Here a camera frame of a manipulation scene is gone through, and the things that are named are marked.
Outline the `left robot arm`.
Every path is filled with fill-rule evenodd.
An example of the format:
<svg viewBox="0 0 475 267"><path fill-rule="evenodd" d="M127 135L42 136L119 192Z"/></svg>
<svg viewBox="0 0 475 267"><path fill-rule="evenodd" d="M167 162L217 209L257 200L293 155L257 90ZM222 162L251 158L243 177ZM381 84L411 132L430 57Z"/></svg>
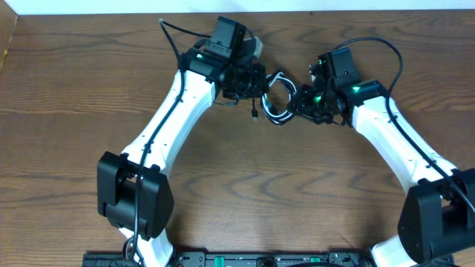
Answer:
<svg viewBox="0 0 475 267"><path fill-rule="evenodd" d="M174 209L168 178L198 119L218 95L229 105L268 91L265 68L255 60L262 43L245 25L220 16L212 34L198 33L185 53L168 95L140 135L120 154L106 151L97 164L97 209L125 235L124 261L167 266L174 253L166 226Z"/></svg>

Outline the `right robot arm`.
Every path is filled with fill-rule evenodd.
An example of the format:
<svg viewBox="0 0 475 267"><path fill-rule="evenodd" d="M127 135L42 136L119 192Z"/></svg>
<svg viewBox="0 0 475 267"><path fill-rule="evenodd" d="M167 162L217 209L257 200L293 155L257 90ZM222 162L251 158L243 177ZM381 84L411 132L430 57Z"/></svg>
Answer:
<svg viewBox="0 0 475 267"><path fill-rule="evenodd" d="M347 48L321 54L295 112L320 124L335 116L379 152L405 194L397 234L373 246L375 266L423 266L474 247L474 170L435 152L399 113L387 89L364 81Z"/></svg>

